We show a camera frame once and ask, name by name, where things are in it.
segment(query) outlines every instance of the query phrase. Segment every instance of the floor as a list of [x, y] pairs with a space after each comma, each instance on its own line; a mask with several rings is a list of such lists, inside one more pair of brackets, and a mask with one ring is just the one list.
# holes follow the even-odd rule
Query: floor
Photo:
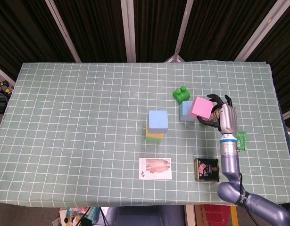
[[[32, 208], [24, 206], [15, 206], [0, 203], [0, 226], [50, 226], [51, 222], [58, 217], [59, 208]], [[240, 226], [254, 226], [245, 209], [237, 208], [237, 214]], [[269, 224], [255, 217], [260, 226]], [[228, 226], [232, 225], [229, 217]]]

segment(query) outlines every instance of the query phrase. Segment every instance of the pink cube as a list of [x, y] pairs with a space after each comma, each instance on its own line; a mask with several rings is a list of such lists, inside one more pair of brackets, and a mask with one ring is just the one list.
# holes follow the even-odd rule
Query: pink cube
[[196, 118], [200, 116], [203, 120], [208, 120], [214, 104], [212, 101], [197, 97], [191, 106], [189, 116]]

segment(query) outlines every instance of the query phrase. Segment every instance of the card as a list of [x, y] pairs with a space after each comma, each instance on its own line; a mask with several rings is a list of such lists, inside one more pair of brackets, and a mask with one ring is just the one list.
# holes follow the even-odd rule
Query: card
[[170, 158], [140, 158], [140, 179], [172, 179]]

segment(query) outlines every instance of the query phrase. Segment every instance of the green lego block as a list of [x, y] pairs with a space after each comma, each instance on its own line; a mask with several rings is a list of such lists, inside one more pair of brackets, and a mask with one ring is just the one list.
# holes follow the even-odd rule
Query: green lego block
[[176, 89], [173, 92], [173, 96], [175, 100], [178, 102], [178, 104], [181, 104], [183, 101], [190, 99], [190, 93], [188, 92], [187, 87], [185, 86]]
[[145, 140], [149, 142], [159, 143], [162, 139], [154, 138], [154, 137], [145, 137]]
[[239, 150], [244, 151], [247, 149], [247, 134], [246, 132], [239, 132], [235, 134], [238, 143], [237, 147]]

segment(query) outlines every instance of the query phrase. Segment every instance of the light blue cube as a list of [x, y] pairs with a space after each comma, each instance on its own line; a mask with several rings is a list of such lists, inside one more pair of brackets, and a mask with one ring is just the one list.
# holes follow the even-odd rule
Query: light blue cube
[[179, 121], [194, 122], [195, 119], [189, 116], [193, 101], [183, 101], [179, 105]]
[[168, 128], [167, 111], [149, 111], [149, 133], [165, 134]]

